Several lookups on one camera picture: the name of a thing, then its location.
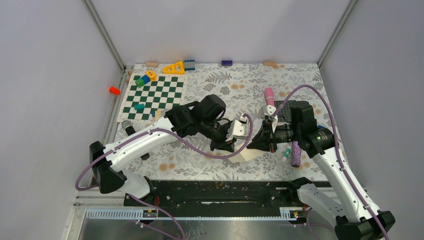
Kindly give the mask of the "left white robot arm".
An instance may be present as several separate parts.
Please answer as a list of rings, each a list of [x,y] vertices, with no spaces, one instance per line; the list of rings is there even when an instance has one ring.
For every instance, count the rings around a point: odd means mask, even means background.
[[[137,178],[124,171],[138,157],[147,157],[154,149],[186,136],[201,134],[211,140],[210,149],[234,152],[234,141],[245,137],[244,119],[220,124],[226,104],[215,94],[201,101],[177,105],[165,112],[155,123],[131,133],[121,141],[89,146],[90,163],[101,194],[127,192],[144,206],[152,204],[155,192],[146,177]]]

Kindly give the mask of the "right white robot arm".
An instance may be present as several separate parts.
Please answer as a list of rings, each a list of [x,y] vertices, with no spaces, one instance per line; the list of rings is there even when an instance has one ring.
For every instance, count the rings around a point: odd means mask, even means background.
[[[396,222],[390,211],[382,211],[353,175],[335,135],[318,127],[313,107],[307,101],[290,105],[290,121],[279,125],[274,105],[264,105],[259,114],[262,126],[249,149],[274,153],[281,143],[297,142],[320,168],[336,193],[334,201],[306,177],[292,180],[287,201],[293,206],[305,204],[320,214],[333,228],[339,240],[379,240],[385,238]]]

